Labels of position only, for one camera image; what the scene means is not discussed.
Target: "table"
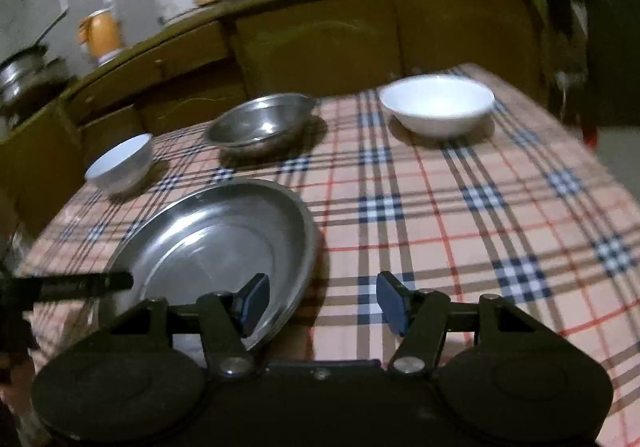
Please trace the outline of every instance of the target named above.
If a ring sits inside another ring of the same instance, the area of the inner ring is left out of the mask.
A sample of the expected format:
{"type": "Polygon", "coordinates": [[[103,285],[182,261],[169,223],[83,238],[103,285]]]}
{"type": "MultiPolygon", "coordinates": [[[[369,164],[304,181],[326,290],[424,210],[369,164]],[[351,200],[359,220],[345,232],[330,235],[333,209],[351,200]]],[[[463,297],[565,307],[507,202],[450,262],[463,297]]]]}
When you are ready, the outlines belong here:
{"type": "MultiPolygon", "coordinates": [[[[188,192],[274,180],[302,197],[323,237],[314,279],[273,356],[388,361],[397,341],[376,303],[381,270],[459,302],[498,293],[602,363],[615,397],[600,441],[638,445],[640,207],[524,94],[472,64],[454,72],[484,82],[498,102],[478,130],[446,144],[406,131],[376,91],[325,99],[302,153],[259,166],[220,157],[202,137],[206,125],[155,138],[151,186],[115,204],[85,185],[21,272],[102,271],[123,239],[188,192]]],[[[91,308],[34,308],[36,367],[88,333],[91,308]]],[[[470,341],[450,334],[444,359],[470,341]]]]}

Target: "metal plate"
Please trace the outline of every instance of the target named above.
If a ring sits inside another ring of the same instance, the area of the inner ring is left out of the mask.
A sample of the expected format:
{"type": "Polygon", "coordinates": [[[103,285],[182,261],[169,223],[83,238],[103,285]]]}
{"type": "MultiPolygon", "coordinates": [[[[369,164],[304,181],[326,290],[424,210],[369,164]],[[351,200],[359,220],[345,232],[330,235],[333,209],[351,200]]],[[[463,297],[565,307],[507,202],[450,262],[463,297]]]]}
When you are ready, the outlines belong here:
{"type": "MultiPolygon", "coordinates": [[[[232,180],[188,195],[144,224],[118,247],[109,270],[129,270],[130,291],[100,302],[98,321],[143,299],[191,304],[211,291],[239,290],[256,273],[271,283],[271,300],[253,348],[273,337],[295,310],[312,276],[318,233],[294,192],[266,180],[232,180]]],[[[204,362],[197,335],[175,335],[174,348],[204,362]]]]}

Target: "bowl rim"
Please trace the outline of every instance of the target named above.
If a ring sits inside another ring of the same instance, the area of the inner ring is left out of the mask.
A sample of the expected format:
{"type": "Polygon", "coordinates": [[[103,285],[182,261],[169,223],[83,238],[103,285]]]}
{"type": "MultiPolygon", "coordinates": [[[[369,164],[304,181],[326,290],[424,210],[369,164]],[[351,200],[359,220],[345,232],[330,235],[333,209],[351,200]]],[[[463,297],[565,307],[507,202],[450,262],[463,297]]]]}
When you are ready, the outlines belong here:
{"type": "Polygon", "coordinates": [[[89,169],[86,170],[86,172],[84,173],[84,179],[88,182],[95,180],[96,178],[99,178],[101,176],[104,176],[105,174],[113,171],[114,169],[116,169],[116,167],[122,165],[123,163],[125,163],[126,161],[128,161],[131,157],[133,157],[133,155],[135,153],[137,153],[139,150],[141,150],[145,145],[147,145],[151,139],[153,138],[153,135],[149,132],[143,133],[143,134],[137,134],[135,136],[132,136],[131,138],[127,138],[127,140],[124,140],[122,142],[120,142],[119,144],[117,144],[114,147],[111,147],[110,150],[108,150],[107,152],[105,152],[104,154],[102,154],[100,157],[98,157],[97,159],[95,159],[95,161],[89,166],[89,169]],[[113,166],[109,167],[108,169],[102,171],[100,174],[96,174],[95,172],[92,173],[91,169],[94,168],[94,166],[101,160],[103,159],[105,156],[107,156],[109,153],[112,153],[114,151],[116,151],[116,149],[118,147],[124,146],[124,144],[126,144],[127,142],[129,142],[130,140],[134,140],[136,138],[140,138],[143,137],[144,138],[144,142],[140,145],[140,147],[138,147],[135,151],[133,151],[131,154],[129,154],[129,156],[127,156],[126,158],[123,158],[122,160],[120,160],[119,162],[117,162],[116,164],[114,164],[113,166]]]}
{"type": "Polygon", "coordinates": [[[483,84],[482,82],[479,82],[478,80],[473,80],[472,78],[469,77],[460,77],[459,75],[447,75],[447,74],[426,74],[426,75],[414,75],[413,77],[405,77],[405,78],[400,78],[399,80],[395,80],[394,82],[390,83],[390,84],[386,84],[385,86],[381,86],[380,88],[378,88],[378,97],[380,98],[380,102],[382,103],[383,106],[386,107],[386,109],[394,112],[394,113],[398,113],[398,114],[402,114],[404,116],[408,116],[411,118],[420,118],[421,120],[461,120],[464,118],[475,118],[477,116],[481,116],[489,111],[491,111],[492,109],[494,109],[495,106],[495,93],[494,91],[487,86],[486,84],[483,84]],[[452,115],[452,114],[448,114],[448,115],[424,115],[424,114],[417,114],[415,112],[409,112],[409,111],[405,111],[402,109],[397,109],[395,107],[391,107],[389,106],[383,98],[383,93],[387,88],[390,88],[392,86],[397,86],[398,84],[401,84],[402,82],[407,82],[409,80],[415,80],[417,78],[446,78],[447,80],[459,80],[462,82],[469,82],[471,84],[474,84],[476,86],[479,86],[481,89],[484,89],[486,91],[488,91],[491,94],[491,103],[489,104],[489,106],[486,107],[481,107],[479,109],[475,109],[475,110],[471,110],[468,113],[465,113],[463,115],[460,114],[456,114],[456,115],[452,115]]]}
{"type": "Polygon", "coordinates": [[[207,141],[217,147],[225,147],[225,148],[236,148],[236,147],[247,147],[250,145],[254,145],[257,143],[262,143],[268,140],[271,140],[272,138],[276,138],[280,135],[282,135],[285,131],[291,130],[292,128],[295,128],[298,124],[292,124],[290,127],[287,127],[281,131],[278,132],[274,132],[265,136],[262,136],[260,138],[252,138],[251,140],[242,140],[242,141],[220,141],[220,140],[213,140],[209,135],[210,135],[210,130],[217,124],[219,124],[220,122],[223,122],[225,120],[225,118],[228,118],[230,116],[233,115],[233,113],[238,112],[240,110],[242,110],[242,108],[246,109],[247,106],[250,106],[252,104],[257,104],[258,102],[264,102],[265,100],[270,100],[272,98],[278,98],[280,96],[298,96],[301,98],[305,99],[305,102],[308,102],[309,108],[307,110],[307,117],[309,116],[309,114],[316,109],[316,106],[319,104],[319,100],[314,97],[314,96],[310,96],[309,94],[304,94],[304,93],[295,93],[293,91],[289,92],[289,93],[274,93],[274,94],[267,94],[265,96],[260,96],[258,98],[252,98],[251,100],[248,100],[246,102],[243,102],[242,104],[240,104],[239,106],[233,107],[232,109],[229,109],[228,111],[225,111],[224,113],[222,113],[219,117],[213,119],[213,121],[209,124],[209,126],[207,127],[206,131],[205,131],[205,137],[207,139],[207,141]]]}

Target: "bowl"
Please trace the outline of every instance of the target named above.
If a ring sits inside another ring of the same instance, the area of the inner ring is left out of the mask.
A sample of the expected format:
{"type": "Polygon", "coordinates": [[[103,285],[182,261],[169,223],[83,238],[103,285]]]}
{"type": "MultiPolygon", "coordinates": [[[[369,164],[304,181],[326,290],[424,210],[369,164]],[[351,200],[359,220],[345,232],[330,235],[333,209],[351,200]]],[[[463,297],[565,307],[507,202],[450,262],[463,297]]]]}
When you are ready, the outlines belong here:
{"type": "Polygon", "coordinates": [[[217,117],[205,136],[227,152],[267,154],[295,140],[311,119],[317,101],[306,94],[262,96],[217,117]]]}
{"type": "Polygon", "coordinates": [[[470,131],[495,104],[484,84],[452,75],[403,78],[383,87],[380,100],[404,127],[431,138],[470,131]]]}
{"type": "Polygon", "coordinates": [[[154,160],[151,134],[129,138],[100,156],[84,179],[108,196],[132,191],[145,178],[154,160]]]}

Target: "large white bowl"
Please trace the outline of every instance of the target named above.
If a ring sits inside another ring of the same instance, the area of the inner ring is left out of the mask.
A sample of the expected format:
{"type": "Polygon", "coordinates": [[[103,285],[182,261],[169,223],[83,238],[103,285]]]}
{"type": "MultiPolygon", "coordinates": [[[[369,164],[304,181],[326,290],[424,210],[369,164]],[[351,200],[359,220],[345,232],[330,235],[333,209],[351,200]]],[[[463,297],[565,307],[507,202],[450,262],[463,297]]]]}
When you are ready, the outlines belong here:
{"type": "Polygon", "coordinates": [[[126,194],[145,178],[154,160],[150,134],[129,138],[100,156],[84,179],[108,196],[126,194]]]}
{"type": "Polygon", "coordinates": [[[452,75],[403,78],[382,88],[380,100],[404,127],[431,138],[470,131],[495,104],[484,84],[452,75]]]}

